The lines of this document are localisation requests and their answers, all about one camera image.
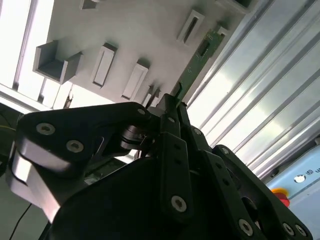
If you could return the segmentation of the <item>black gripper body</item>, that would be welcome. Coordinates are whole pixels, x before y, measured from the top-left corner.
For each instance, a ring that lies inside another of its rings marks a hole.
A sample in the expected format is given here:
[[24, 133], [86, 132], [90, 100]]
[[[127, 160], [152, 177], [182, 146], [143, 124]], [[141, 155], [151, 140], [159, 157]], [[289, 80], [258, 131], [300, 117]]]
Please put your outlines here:
[[225, 240], [217, 199], [200, 172], [161, 183], [160, 162], [131, 163], [72, 196], [56, 214], [51, 240]]

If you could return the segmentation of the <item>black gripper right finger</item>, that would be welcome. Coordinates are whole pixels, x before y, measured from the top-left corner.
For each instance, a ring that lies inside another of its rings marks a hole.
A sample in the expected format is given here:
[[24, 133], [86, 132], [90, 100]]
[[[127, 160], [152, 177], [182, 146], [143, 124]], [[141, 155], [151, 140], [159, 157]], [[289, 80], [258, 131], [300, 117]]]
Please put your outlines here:
[[230, 149], [211, 148], [192, 126], [187, 106], [178, 107], [181, 134], [186, 138], [191, 165], [216, 196], [221, 233], [226, 240], [311, 240], [308, 228]]

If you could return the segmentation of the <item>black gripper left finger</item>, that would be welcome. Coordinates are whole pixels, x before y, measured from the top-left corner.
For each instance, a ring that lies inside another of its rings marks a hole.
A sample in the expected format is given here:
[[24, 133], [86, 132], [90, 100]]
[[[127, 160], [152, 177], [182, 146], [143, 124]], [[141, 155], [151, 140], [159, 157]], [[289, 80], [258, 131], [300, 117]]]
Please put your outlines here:
[[161, 209], [177, 220], [187, 218], [193, 200], [181, 128], [190, 121], [182, 91], [179, 86], [165, 94], [155, 107], [131, 101], [26, 114], [10, 152], [11, 190], [52, 223], [84, 186], [88, 165], [137, 150], [160, 159]]

